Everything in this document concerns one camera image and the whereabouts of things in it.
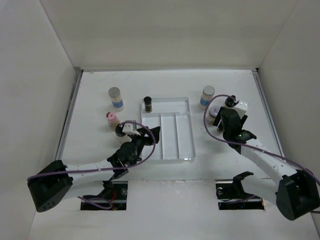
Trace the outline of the black grinder top spice bottle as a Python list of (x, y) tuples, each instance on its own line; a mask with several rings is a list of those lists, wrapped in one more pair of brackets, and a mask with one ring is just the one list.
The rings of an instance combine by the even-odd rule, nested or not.
[(237, 101), (237, 98), (235, 95), (231, 95), (227, 97), (224, 101), (224, 106), (226, 108), (233, 108), (235, 107), (239, 102)]

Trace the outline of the pink cap spice bottle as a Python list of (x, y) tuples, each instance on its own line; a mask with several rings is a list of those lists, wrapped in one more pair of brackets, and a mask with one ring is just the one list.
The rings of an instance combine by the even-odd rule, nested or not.
[(117, 115), (115, 112), (108, 112), (106, 114), (106, 119), (108, 121), (109, 127), (115, 131), (117, 126), (121, 123), (120, 120), (118, 119)]

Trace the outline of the small black cap spice bottle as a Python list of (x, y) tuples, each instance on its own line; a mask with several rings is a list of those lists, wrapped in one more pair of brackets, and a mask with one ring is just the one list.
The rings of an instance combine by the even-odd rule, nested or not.
[(144, 106), (145, 106), (145, 112), (151, 113), (152, 112), (152, 98), (150, 96), (146, 96), (143, 99)]

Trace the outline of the blue label silver-cap jar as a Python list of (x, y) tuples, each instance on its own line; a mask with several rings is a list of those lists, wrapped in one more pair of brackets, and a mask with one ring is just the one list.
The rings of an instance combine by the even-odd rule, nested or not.
[(108, 95), (110, 97), (112, 106), (117, 112), (121, 112), (124, 109), (123, 98), (121, 96), (121, 91), (118, 87), (111, 87), (108, 90)]
[(209, 101), (213, 98), (215, 94), (215, 88), (211, 85), (206, 85), (202, 90), (202, 95), (200, 97), (199, 105), (202, 109), (205, 109)]

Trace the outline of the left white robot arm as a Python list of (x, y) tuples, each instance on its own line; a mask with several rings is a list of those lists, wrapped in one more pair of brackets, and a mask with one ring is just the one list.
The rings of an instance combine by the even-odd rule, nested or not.
[(116, 127), (115, 133), (129, 137), (130, 141), (123, 143), (107, 159), (84, 165), (55, 160), (30, 176), (27, 187), (36, 211), (49, 211), (69, 198), (79, 198), (99, 210), (111, 210), (118, 193), (113, 182), (126, 175), (130, 168), (144, 163), (141, 157), (144, 147), (155, 148), (160, 141), (160, 126), (136, 126), (132, 121), (125, 121)]

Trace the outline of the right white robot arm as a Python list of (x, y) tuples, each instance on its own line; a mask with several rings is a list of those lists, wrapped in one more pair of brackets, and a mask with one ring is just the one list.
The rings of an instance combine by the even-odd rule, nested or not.
[(249, 195), (263, 198), (277, 206), (288, 220), (311, 213), (320, 206), (316, 178), (301, 166), (294, 167), (280, 156), (269, 152), (258, 138), (243, 129), (247, 116), (240, 117), (232, 108), (222, 107), (217, 118), (221, 121), (223, 141), (241, 156), (252, 161), (272, 181), (255, 179), (245, 171), (232, 179), (229, 198), (243, 199)]

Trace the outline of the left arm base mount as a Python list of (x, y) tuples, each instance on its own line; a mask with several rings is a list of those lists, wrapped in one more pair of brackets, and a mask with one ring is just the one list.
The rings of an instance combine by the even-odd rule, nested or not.
[(103, 181), (103, 189), (98, 194), (84, 195), (81, 211), (125, 211), (128, 197), (127, 181)]

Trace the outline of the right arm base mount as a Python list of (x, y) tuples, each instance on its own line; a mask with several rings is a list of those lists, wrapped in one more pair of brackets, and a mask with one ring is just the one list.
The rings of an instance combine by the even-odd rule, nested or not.
[(262, 198), (244, 191), (242, 180), (254, 174), (242, 172), (232, 179), (215, 182), (218, 209), (221, 211), (265, 210)]

